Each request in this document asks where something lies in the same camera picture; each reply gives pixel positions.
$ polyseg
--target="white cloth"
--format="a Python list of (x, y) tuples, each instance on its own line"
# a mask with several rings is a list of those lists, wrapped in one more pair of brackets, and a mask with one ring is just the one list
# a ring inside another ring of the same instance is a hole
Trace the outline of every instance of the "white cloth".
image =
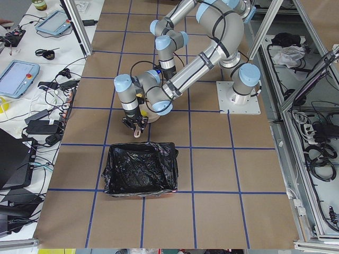
[(282, 48), (273, 57), (273, 62), (276, 65), (286, 65), (288, 68), (297, 67), (300, 65), (300, 59), (305, 56), (305, 49), (298, 46), (290, 46)]
[[(0, 25), (0, 36), (5, 36), (7, 33), (6, 29), (4, 29), (1, 25)], [(1, 51), (4, 49), (5, 47), (5, 43), (4, 42), (0, 42), (0, 53)]]

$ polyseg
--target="robotic arm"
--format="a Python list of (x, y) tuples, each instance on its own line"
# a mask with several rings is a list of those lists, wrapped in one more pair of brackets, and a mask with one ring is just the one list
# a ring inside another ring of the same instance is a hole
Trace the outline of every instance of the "robotic arm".
[[(201, 3), (197, 21), (211, 38), (211, 44), (176, 73), (173, 53), (188, 43), (188, 35), (173, 28), (195, 8), (197, 2)], [(182, 0), (162, 20), (151, 23), (150, 31), (157, 36), (156, 50), (167, 82), (162, 85), (155, 70), (135, 77), (123, 74), (114, 79), (115, 90), (126, 115), (122, 121), (135, 131), (135, 137), (140, 136), (148, 121), (141, 114), (139, 104), (143, 101), (136, 96), (136, 89), (142, 90), (144, 99), (150, 104), (149, 107), (146, 102), (150, 111), (165, 115), (172, 110), (173, 100), (219, 64), (234, 81), (228, 92), (229, 99), (238, 105), (247, 102), (259, 81), (260, 71), (255, 65), (243, 62), (237, 48), (244, 35), (243, 23), (250, 20), (254, 11), (255, 8), (243, 0)]]

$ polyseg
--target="metal post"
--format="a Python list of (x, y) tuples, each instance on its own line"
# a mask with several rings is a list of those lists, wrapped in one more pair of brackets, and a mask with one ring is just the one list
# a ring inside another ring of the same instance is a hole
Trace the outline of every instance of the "metal post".
[(250, 60), (253, 60), (263, 39), (264, 36), (266, 35), (267, 31), (269, 30), (281, 4), (282, 4), (283, 0), (273, 0), (266, 15), (265, 18), (263, 20), (263, 22), (261, 23), (261, 26), (254, 38), (254, 42), (248, 52), (248, 58)]
[(78, 9), (74, 0), (60, 0), (62, 6), (65, 8), (65, 12), (69, 18), (69, 21), (74, 29), (75, 36), (79, 42), (81, 50), (84, 56), (92, 54), (93, 48), (91, 42), (87, 36), (83, 21), (80, 17)]

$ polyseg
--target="white mounting plate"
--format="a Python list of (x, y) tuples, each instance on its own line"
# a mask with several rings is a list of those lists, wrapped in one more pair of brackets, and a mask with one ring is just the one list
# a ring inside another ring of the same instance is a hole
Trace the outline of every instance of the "white mounting plate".
[(220, 113), (227, 114), (229, 111), (230, 114), (260, 115), (261, 113), (260, 107), (258, 103), (258, 98), (256, 96), (251, 97), (248, 103), (245, 105), (235, 105), (233, 102), (231, 102), (227, 98), (226, 92), (229, 88), (232, 87), (233, 83), (234, 83), (233, 81), (217, 81), (217, 91), (218, 91)]

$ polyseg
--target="trash bag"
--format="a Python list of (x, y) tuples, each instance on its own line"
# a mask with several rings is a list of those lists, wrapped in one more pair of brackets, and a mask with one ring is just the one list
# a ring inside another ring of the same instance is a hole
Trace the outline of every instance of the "trash bag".
[(113, 197), (147, 196), (177, 190), (178, 151), (174, 143), (121, 143), (109, 148), (102, 177)]

